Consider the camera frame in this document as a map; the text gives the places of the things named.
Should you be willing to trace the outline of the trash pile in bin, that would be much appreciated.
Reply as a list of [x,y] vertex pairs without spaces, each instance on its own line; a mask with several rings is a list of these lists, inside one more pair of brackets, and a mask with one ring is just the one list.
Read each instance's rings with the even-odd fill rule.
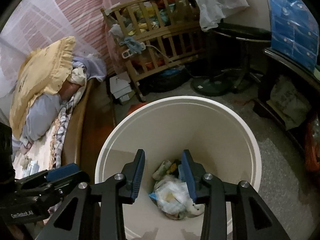
[[172,220],[194,218],[204,213],[203,204],[195,204],[189,196],[182,163],[176,159],[162,161],[152,174],[155,181],[149,198]]

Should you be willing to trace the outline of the wooden baby crib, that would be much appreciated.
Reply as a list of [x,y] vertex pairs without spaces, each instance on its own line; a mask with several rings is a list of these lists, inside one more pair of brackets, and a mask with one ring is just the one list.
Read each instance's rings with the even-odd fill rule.
[[[140,101],[140,81],[195,60],[201,50],[200,10],[195,0],[133,0],[101,10],[114,53],[129,74]],[[146,50],[123,59],[129,44]]]

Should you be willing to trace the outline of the brown wooden bed frame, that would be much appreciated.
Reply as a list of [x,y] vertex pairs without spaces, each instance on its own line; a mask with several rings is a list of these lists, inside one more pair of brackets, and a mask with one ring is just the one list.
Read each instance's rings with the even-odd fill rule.
[[104,82],[89,80],[68,124],[61,165],[75,163],[88,174],[93,184],[100,150],[115,126],[116,114],[109,79]]

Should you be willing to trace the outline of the lavender grey blanket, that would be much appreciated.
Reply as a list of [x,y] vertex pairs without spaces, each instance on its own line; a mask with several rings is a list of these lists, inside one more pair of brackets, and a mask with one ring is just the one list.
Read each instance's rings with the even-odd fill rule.
[[65,80],[61,90],[53,95],[42,94],[30,107],[20,140],[33,142],[40,139],[57,118],[63,103],[68,102],[71,97],[74,97],[75,101],[79,101],[81,96],[78,92],[84,91],[86,81],[97,79],[102,82],[106,74],[106,64],[102,59],[93,55],[73,57],[72,72]]

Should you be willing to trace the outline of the white power strip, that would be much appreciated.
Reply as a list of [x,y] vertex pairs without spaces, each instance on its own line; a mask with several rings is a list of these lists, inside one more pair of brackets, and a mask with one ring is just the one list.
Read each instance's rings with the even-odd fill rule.
[[127,46],[128,49],[123,51],[121,54],[123,59],[128,59],[129,57],[132,57],[135,54],[141,54],[142,51],[146,50],[146,45],[144,42],[129,44]]

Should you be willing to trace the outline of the cream round trash bin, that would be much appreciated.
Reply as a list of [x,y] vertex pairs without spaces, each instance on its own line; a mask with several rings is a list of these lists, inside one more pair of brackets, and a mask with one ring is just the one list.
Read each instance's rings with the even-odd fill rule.
[[127,116],[100,151],[95,182],[120,172],[139,149],[146,160],[138,198],[123,207],[127,239],[200,238],[202,216],[172,220],[149,197],[155,184],[152,174],[164,160],[180,159],[184,150],[225,182],[246,180],[256,190],[260,187],[261,154],[251,129],[230,108],[210,99],[164,98]]

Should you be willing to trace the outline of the blue plastic storage box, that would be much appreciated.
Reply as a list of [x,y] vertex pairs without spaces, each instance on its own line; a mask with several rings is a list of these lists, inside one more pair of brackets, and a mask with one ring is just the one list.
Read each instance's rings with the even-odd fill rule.
[[302,0],[270,0],[271,48],[314,72],[319,26]]

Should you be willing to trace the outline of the yellow ruffled pillow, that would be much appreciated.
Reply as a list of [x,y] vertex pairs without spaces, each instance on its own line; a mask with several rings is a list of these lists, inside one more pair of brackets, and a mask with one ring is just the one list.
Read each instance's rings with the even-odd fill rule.
[[32,51],[21,65],[10,107],[9,123],[14,137],[23,131],[29,108],[43,93],[56,94],[72,71],[75,37],[64,37]]

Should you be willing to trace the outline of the white cardboard boxes stack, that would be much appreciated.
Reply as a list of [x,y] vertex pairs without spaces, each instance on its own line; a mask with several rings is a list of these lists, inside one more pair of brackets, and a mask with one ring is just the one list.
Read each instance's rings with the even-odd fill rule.
[[127,104],[135,95],[131,87],[131,79],[127,72],[123,72],[110,78],[110,91],[121,105]]

